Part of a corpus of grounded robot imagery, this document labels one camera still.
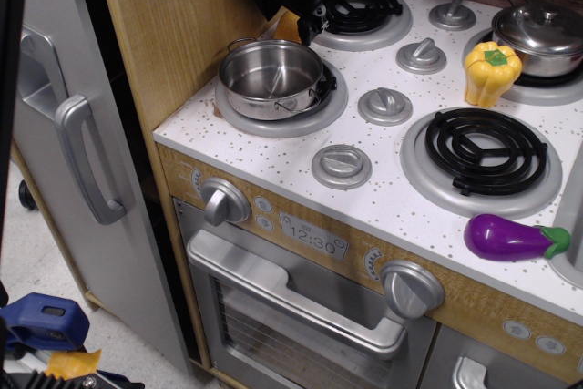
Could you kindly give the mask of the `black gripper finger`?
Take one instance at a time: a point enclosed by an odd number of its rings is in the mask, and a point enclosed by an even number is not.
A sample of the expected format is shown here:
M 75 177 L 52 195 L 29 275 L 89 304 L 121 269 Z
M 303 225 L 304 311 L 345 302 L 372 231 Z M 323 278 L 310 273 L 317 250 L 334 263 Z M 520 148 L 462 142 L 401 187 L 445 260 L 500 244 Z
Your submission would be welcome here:
M 301 43 L 309 46 L 312 40 L 328 27 L 328 21 L 325 16 L 301 16 L 297 21 L 297 27 Z

